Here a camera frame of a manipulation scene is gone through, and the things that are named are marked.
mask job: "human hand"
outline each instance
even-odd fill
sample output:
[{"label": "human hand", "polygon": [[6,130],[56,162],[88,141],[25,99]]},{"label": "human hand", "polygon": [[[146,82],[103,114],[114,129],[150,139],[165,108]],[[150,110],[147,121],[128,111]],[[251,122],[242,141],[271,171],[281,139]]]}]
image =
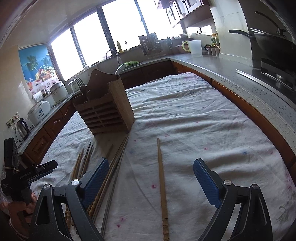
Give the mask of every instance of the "human hand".
[{"label": "human hand", "polygon": [[[28,236],[29,231],[23,227],[22,222],[17,213],[20,211],[21,212],[26,211],[26,213],[32,214],[34,212],[37,199],[38,198],[35,195],[35,193],[31,193],[32,202],[29,203],[28,205],[26,205],[25,202],[19,202],[19,201],[12,201],[11,203],[8,204],[8,211],[9,211],[11,224],[14,227],[14,229],[16,229],[22,235]],[[26,223],[31,223],[31,219],[32,219],[32,215],[25,217]]]}]

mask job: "stainless steel kettle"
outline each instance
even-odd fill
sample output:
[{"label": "stainless steel kettle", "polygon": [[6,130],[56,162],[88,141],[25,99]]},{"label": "stainless steel kettle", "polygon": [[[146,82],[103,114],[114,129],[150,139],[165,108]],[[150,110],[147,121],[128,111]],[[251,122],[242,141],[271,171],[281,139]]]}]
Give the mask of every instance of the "stainless steel kettle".
[{"label": "stainless steel kettle", "polygon": [[31,133],[27,123],[24,121],[23,118],[20,118],[20,120],[17,122],[17,131],[19,132],[23,140],[26,140]]}]

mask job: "white plastic jug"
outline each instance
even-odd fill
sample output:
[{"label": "white plastic jug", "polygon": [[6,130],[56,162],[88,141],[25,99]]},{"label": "white plastic jug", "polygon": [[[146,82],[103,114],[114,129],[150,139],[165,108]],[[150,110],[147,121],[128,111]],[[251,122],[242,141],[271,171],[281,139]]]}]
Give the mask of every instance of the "white plastic jug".
[{"label": "white plastic jug", "polygon": [[[188,43],[189,50],[184,48],[184,44]],[[192,57],[202,57],[202,44],[201,40],[184,41],[182,47],[185,51],[191,52]]]}]

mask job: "appliance label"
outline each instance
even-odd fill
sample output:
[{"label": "appliance label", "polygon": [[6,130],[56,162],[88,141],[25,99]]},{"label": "appliance label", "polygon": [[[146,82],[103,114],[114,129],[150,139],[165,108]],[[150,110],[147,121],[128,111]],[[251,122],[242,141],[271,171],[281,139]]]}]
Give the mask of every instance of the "appliance label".
[{"label": "appliance label", "polygon": [[38,112],[39,112],[39,115],[37,116],[37,119],[40,119],[44,115],[44,113],[42,109],[40,109]]}]

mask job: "countertop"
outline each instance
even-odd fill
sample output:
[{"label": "countertop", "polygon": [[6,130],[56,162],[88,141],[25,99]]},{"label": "countertop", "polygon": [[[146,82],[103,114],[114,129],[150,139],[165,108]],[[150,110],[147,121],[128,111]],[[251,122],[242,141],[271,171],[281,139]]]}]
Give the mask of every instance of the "countertop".
[{"label": "countertop", "polygon": [[203,73],[242,97],[281,133],[296,154],[296,111],[269,89],[236,73],[237,69],[252,72],[253,67],[216,56],[192,57],[185,53],[146,60],[122,73],[167,60]]},{"label": "countertop", "polygon": [[66,99],[64,99],[62,102],[60,102],[59,104],[53,106],[50,109],[50,112],[48,113],[48,115],[38,123],[38,125],[34,126],[33,129],[31,130],[31,134],[28,136],[28,138],[22,142],[20,148],[17,151],[17,155],[20,156],[24,153],[25,149],[27,148],[27,146],[29,145],[29,143],[31,142],[31,140],[35,137],[35,135],[38,133],[38,131],[40,131],[40,129],[43,127],[43,125],[62,107],[64,106],[73,96],[77,95],[78,93],[80,93],[80,90],[76,91],[76,92],[72,92],[68,95],[68,97]]}]

